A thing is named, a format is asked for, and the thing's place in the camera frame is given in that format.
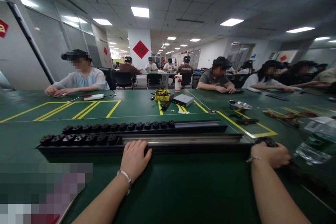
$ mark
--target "white bottle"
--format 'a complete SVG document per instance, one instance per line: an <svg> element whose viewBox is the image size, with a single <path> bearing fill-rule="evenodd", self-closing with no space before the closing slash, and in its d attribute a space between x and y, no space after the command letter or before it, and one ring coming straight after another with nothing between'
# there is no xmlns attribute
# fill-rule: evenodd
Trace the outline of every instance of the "white bottle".
<svg viewBox="0 0 336 224"><path fill-rule="evenodd" d="M181 81L182 81L182 75L178 73L177 75L175 75L175 92L181 91Z"/></svg>

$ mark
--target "brown shirt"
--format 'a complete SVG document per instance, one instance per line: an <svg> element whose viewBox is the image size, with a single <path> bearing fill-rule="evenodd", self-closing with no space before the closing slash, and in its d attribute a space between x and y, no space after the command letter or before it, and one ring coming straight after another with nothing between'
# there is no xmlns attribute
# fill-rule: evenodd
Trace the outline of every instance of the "brown shirt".
<svg viewBox="0 0 336 224"><path fill-rule="evenodd" d="M129 65L127 63L119 65L120 72L130 72L131 74L139 75L140 70L136 69L136 67Z"/></svg>
<svg viewBox="0 0 336 224"><path fill-rule="evenodd" d="M190 65L181 65L178 67L176 73L180 73L180 74L191 74L194 72L194 69L190 66Z"/></svg>

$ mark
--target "air vent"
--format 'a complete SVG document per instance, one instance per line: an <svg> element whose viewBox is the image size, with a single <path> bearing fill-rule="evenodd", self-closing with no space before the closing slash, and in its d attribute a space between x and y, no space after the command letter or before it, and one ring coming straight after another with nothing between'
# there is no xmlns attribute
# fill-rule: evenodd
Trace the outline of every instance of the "air vent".
<svg viewBox="0 0 336 224"><path fill-rule="evenodd" d="M85 10L83 10L81 7L79 7L77 4L75 4L74 2L72 2L71 0L67 0L69 3L71 3L73 6L75 6L76 8L80 9L82 12L84 12L85 14L88 14Z"/></svg>
<svg viewBox="0 0 336 224"><path fill-rule="evenodd" d="M192 22L192 23L204 23L204 21L189 20L189 19L176 19L177 21Z"/></svg>

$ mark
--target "red diamond decoration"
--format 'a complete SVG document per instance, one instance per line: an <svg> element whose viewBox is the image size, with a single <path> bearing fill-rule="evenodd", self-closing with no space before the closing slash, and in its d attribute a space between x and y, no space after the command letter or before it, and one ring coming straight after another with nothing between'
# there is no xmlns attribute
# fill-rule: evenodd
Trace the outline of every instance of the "red diamond decoration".
<svg viewBox="0 0 336 224"><path fill-rule="evenodd" d="M141 42L141 40L133 48L133 51L140 57L143 58L146 53L148 53L148 48Z"/></svg>

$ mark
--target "light blue blouse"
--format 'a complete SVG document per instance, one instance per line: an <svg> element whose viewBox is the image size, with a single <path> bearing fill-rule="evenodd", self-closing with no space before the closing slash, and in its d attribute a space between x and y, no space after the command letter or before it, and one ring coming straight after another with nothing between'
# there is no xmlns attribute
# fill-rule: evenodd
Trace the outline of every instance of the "light blue blouse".
<svg viewBox="0 0 336 224"><path fill-rule="evenodd" d="M104 73L97 69L92 68L91 73L87 78L83 78L79 72L69 73L60 82L55 82L54 85L64 88L84 88L88 86L96 86L99 90L109 90L110 87L105 80Z"/></svg>

